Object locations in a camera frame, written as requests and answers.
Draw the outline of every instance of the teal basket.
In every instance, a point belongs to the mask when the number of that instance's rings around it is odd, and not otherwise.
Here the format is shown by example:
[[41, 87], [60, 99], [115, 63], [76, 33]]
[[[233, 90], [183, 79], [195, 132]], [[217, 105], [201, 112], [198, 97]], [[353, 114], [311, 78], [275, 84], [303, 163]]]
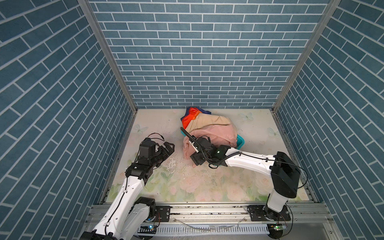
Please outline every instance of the teal basket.
[[244, 139], [242, 138], [242, 137], [240, 137], [240, 135], [237, 135], [237, 142], [236, 142], [236, 144], [237, 144], [237, 150], [240, 150], [240, 148], [244, 145]]

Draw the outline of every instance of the orange cloth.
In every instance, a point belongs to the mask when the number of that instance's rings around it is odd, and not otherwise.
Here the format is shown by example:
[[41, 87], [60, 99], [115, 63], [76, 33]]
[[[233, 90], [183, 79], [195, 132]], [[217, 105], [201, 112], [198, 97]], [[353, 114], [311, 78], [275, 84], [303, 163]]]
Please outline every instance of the orange cloth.
[[189, 114], [187, 116], [185, 116], [183, 118], [183, 120], [181, 120], [181, 123], [183, 124], [183, 128], [185, 129], [186, 127], [188, 127], [188, 124], [191, 120], [195, 119], [196, 116], [201, 113], [200, 110], [198, 110], [197, 108], [190, 108], [189, 109]]

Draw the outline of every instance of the blue brick wall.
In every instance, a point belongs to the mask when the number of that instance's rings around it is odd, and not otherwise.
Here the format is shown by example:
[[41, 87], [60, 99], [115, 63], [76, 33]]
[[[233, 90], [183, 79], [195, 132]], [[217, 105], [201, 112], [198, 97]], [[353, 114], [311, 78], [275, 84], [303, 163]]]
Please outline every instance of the blue brick wall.
[[91, 0], [139, 108], [271, 108], [328, 0]]
[[383, 12], [342, 0], [278, 109], [345, 239], [383, 239]]
[[0, 239], [72, 239], [132, 111], [76, 0], [0, 1]]

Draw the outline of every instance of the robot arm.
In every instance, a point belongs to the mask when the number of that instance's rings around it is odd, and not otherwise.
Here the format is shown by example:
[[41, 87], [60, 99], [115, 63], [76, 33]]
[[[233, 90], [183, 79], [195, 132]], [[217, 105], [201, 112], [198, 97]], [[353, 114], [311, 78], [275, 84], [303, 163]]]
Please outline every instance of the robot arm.
[[145, 197], [140, 197], [136, 202], [135, 200], [152, 175], [153, 168], [159, 167], [174, 151], [174, 144], [164, 142], [164, 146], [160, 146], [150, 138], [145, 138], [140, 143], [137, 162], [132, 163], [126, 170], [126, 178], [120, 192], [107, 213], [94, 230], [84, 232], [80, 240], [128, 240], [142, 222], [153, 220], [155, 200]]
[[209, 139], [195, 138], [183, 128], [180, 129], [196, 151], [190, 157], [197, 166], [207, 161], [210, 167], [242, 167], [272, 178], [274, 189], [264, 207], [265, 216], [269, 219], [278, 220], [288, 198], [296, 197], [300, 170], [285, 153], [260, 155], [242, 152], [226, 145], [215, 147]]

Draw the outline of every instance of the beige cloth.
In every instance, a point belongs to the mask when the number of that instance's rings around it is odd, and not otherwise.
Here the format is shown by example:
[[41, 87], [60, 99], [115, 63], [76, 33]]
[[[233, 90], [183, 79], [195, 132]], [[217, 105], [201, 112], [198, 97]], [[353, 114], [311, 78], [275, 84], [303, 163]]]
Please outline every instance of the beige cloth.
[[191, 120], [186, 128], [187, 132], [200, 129], [208, 125], [229, 125], [232, 124], [229, 118], [211, 114], [199, 113], [195, 119]]
[[[220, 145], [237, 147], [237, 130], [233, 124], [209, 125], [200, 129], [195, 129], [189, 132], [189, 134], [194, 135], [196, 138], [199, 138], [201, 136], [208, 136], [211, 139], [211, 143], [216, 147]], [[195, 149], [191, 146], [188, 137], [185, 137], [183, 142], [184, 158], [190, 159], [190, 156], [194, 152]]]

